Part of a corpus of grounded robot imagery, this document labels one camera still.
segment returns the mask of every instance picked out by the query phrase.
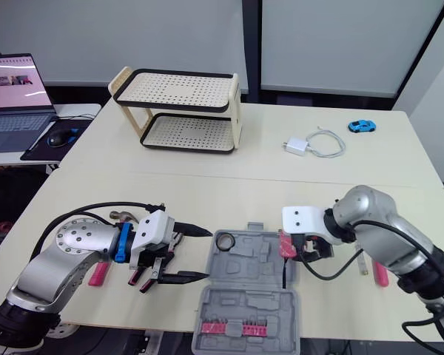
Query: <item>white charging cable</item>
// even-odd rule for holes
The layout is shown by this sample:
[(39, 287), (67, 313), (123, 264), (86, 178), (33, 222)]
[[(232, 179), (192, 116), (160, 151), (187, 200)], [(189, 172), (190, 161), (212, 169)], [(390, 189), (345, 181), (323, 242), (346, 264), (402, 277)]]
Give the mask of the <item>white charging cable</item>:
[[(319, 158), (336, 158), (341, 156), (346, 151), (346, 143), (341, 137), (329, 129), (322, 129), (320, 127), (317, 128), (319, 130), (308, 135), (305, 140), (291, 137), (287, 143), (283, 143), (285, 150), (296, 155), (304, 155), (305, 151), (309, 150), (312, 154)], [(329, 137), (333, 137), (339, 144), (339, 150), (329, 154), (319, 152), (311, 145), (311, 139), (316, 135), (328, 135)]]

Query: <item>ring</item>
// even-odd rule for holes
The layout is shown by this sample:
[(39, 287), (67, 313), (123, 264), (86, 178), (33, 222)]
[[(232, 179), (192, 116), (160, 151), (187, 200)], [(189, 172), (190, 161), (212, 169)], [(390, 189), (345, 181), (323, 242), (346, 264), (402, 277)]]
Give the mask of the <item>ring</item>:
[(215, 245), (220, 251), (229, 251), (235, 245), (235, 238), (230, 233), (219, 234), (215, 238)]

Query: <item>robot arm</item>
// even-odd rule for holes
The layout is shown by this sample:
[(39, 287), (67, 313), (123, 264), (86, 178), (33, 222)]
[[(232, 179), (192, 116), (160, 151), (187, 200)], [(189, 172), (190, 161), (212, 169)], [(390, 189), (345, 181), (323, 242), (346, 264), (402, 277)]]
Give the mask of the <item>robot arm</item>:
[[(314, 235), (332, 245), (358, 240), (373, 260), (398, 276), (402, 290), (416, 292), (432, 313), (441, 310), (444, 307), (444, 277), (428, 257), (398, 233), (363, 224), (365, 220), (383, 223), (407, 234), (434, 258), (444, 273), (444, 251), (397, 214), (390, 196), (371, 187), (354, 187), (342, 200), (336, 200), (332, 209), (325, 211), (311, 206), (283, 209), (286, 233)], [(444, 318), (440, 322), (444, 329)]]
[(59, 312), (98, 261), (129, 263), (133, 269), (156, 262), (158, 270), (153, 269), (152, 280), (159, 283), (188, 283), (208, 276), (190, 271), (180, 271), (183, 276), (163, 274), (161, 260), (173, 237), (182, 234), (211, 235), (205, 229), (175, 223), (161, 210), (141, 220), (136, 232), (130, 223), (105, 225), (92, 218), (65, 223), (51, 245), (25, 267), (0, 305), (0, 354), (34, 354), (46, 333), (59, 324)]

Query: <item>blue clamp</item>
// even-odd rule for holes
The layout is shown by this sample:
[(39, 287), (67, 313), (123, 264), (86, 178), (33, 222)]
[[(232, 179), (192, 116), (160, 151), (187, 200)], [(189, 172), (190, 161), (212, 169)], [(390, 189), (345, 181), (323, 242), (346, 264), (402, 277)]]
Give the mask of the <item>blue clamp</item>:
[(123, 228), (120, 232), (120, 239), (118, 240), (117, 252), (115, 254), (114, 260), (117, 263), (125, 263), (127, 256), (125, 255), (125, 247), (127, 246), (128, 232), (130, 231), (131, 223), (124, 223)]

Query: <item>gray tool case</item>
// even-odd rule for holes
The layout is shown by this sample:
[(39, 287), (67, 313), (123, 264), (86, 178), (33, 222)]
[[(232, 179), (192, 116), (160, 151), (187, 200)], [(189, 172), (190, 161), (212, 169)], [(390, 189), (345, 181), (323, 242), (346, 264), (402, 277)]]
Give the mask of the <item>gray tool case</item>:
[[(229, 251), (215, 245), (218, 235), (235, 239)], [(207, 274), (213, 282), (201, 295), (192, 352), (212, 354), (299, 354), (299, 300), (283, 289), (283, 258), (277, 232), (249, 223), (247, 231), (220, 230), (212, 238)], [(292, 260), (286, 263), (287, 288), (295, 278)], [(202, 333), (203, 322), (224, 323), (225, 334)], [(265, 325), (266, 337), (242, 335), (243, 324)]]

